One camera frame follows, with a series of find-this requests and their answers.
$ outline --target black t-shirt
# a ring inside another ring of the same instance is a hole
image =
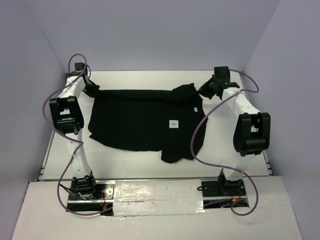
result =
[[[162,151],[161,159],[193,160],[190,142],[205,114],[193,83],[169,90],[100,90],[95,96],[90,138],[116,149]],[[205,122],[194,140],[203,145]]]

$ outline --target gray wall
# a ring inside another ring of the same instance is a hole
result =
[[[25,0],[63,66],[244,70],[279,0]]]
[[[320,1],[281,0],[245,72],[271,114],[271,166],[283,177],[303,239],[319,239]]]
[[[0,239],[9,240],[49,141],[42,102],[63,68],[24,1],[0,1],[0,32]]]

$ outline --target clothing tag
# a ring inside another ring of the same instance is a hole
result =
[[[178,129],[179,121],[178,120],[169,120],[169,128],[170,129]]]

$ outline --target folded garment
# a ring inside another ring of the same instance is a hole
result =
[[[90,138],[116,149],[162,151],[161,159],[193,160],[190,142],[205,114],[193,83],[173,90],[100,90],[88,125]],[[205,122],[194,140],[203,145]]]

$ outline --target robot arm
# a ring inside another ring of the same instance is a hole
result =
[[[214,75],[198,91],[199,94],[211,99],[217,95],[222,101],[239,92],[239,85],[231,82],[230,70],[227,66],[215,67]],[[243,94],[231,98],[226,104],[237,118],[233,135],[235,153],[231,166],[245,171],[256,155],[268,149],[270,143],[271,118],[267,112],[260,112]],[[223,170],[227,180],[241,179],[242,174],[230,169]]]
[[[70,84],[71,86],[65,88],[57,98],[51,98],[49,101],[54,127],[67,137],[80,142],[82,142],[84,118],[77,99],[82,91],[93,97],[100,87],[89,80],[87,74],[72,83],[83,68],[83,63],[75,63],[76,70],[66,76],[66,86]],[[68,153],[72,155],[79,143],[66,139],[66,145]],[[71,166],[73,170],[71,190],[80,196],[95,193],[96,181],[87,162],[83,146],[76,152]]]

